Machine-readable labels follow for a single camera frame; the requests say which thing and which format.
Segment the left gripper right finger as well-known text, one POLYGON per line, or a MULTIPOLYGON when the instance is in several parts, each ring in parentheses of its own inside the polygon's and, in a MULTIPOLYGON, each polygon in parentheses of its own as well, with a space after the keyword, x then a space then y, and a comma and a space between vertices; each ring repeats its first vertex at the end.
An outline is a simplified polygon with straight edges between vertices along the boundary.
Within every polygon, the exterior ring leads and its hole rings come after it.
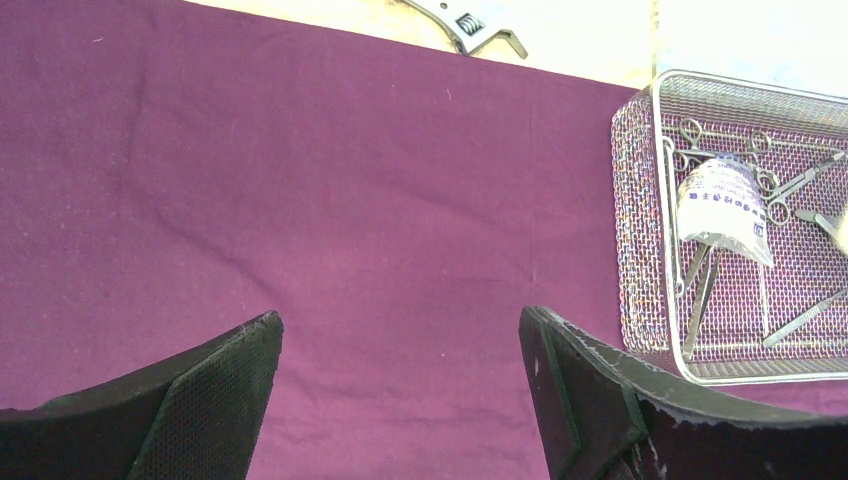
POLYGON ((843 479, 847 420, 735 397, 613 347, 545 307, 519 338, 553 479, 843 479))

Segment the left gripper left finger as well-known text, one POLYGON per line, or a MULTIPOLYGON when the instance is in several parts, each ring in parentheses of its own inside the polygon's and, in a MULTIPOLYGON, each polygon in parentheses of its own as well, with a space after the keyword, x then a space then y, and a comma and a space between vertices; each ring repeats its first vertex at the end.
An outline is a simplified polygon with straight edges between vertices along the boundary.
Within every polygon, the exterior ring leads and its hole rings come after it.
POLYGON ((106 383, 2 410, 2 478, 246 478, 283 335, 268 311, 106 383))

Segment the purple cloth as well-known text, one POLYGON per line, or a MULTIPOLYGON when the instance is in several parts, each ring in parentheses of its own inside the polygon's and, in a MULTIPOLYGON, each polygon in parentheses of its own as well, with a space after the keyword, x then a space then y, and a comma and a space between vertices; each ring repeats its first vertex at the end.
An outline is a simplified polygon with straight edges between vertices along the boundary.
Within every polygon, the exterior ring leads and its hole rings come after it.
POLYGON ((1 5, 1 404, 265 311, 253 479, 545 479, 518 324, 622 342, 628 87, 183 1, 1 5))

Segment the metal wire mesh tray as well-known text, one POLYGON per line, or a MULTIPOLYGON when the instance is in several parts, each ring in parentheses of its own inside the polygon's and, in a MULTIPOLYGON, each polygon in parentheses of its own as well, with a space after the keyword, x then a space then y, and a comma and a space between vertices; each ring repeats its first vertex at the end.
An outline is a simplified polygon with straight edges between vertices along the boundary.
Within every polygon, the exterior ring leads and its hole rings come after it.
POLYGON ((677 191, 693 168, 674 171, 663 138, 682 148, 676 127, 684 117, 724 134, 766 132, 778 148, 782 180, 814 165, 823 147, 847 152, 847 102, 840 97, 685 70, 666 71, 638 92, 611 128, 625 346, 704 385, 845 379, 847 295, 776 346, 762 341, 847 289, 847 257, 831 236, 847 222, 847 159, 788 198, 786 224, 768 220, 774 266, 714 247, 720 270, 693 358, 683 359, 696 284, 686 288, 684 277, 701 242, 677 236, 677 191))

